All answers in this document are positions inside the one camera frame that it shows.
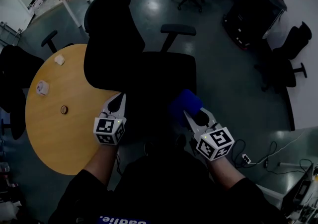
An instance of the round wooden tabletop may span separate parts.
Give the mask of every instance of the round wooden tabletop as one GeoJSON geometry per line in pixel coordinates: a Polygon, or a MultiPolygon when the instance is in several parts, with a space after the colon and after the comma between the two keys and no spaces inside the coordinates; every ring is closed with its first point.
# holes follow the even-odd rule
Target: round wooden tabletop
{"type": "Polygon", "coordinates": [[[53,54],[39,69],[26,100],[26,130],[39,158],[61,174],[75,175],[95,154],[98,143],[93,135],[94,118],[103,103],[116,94],[91,86],[84,75],[87,45],[65,47],[53,54]],[[54,62],[57,55],[65,62],[54,62]],[[37,83],[49,84],[46,96],[36,93],[37,83]],[[67,114],[61,107],[67,106],[67,114]]]}

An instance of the blue object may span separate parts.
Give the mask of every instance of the blue object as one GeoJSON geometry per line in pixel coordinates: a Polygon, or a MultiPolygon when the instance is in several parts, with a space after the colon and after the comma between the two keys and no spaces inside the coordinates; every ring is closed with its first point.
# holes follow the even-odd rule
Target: blue object
{"type": "Polygon", "coordinates": [[[190,116],[195,116],[203,107],[202,101],[193,94],[189,89],[184,89],[176,99],[168,106],[168,111],[181,126],[186,126],[186,119],[183,111],[185,110],[190,116]]]}

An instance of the white cable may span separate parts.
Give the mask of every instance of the white cable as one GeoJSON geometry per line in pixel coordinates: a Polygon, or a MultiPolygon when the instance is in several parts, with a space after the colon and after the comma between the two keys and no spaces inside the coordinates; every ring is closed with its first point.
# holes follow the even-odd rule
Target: white cable
{"type": "Polygon", "coordinates": [[[264,160],[266,160],[268,157],[271,157],[271,156],[273,156],[273,155],[279,153],[282,149],[285,149],[288,145],[290,145],[291,143],[293,143],[293,142],[295,142],[296,140],[298,140],[298,139],[302,136],[302,134],[304,133],[304,131],[305,131],[305,130],[303,130],[303,131],[300,133],[300,135],[299,135],[296,139],[290,141],[288,144],[286,144],[284,147],[280,148],[278,151],[274,152],[273,154],[271,154],[271,155],[269,155],[269,156],[266,156],[266,157],[265,157],[262,161],[260,161],[259,163],[250,163],[250,165],[258,165],[258,164],[261,164],[261,163],[262,163],[264,160]]]}

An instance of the forearm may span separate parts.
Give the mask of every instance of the forearm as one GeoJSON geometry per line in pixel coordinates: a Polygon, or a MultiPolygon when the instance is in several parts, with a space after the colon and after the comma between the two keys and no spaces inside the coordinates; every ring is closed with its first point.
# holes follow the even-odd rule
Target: forearm
{"type": "Polygon", "coordinates": [[[101,145],[84,170],[108,185],[117,155],[117,146],[101,145]]]}
{"type": "Polygon", "coordinates": [[[207,160],[206,163],[215,182],[218,182],[225,190],[231,189],[245,178],[225,157],[214,161],[207,160]]]}

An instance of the white cup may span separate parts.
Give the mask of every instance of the white cup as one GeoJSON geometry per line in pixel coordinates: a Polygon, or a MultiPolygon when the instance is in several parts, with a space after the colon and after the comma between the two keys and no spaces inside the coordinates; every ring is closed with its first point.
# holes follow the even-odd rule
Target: white cup
{"type": "Polygon", "coordinates": [[[40,80],[36,85],[36,93],[45,96],[49,92],[49,84],[40,80]]]}

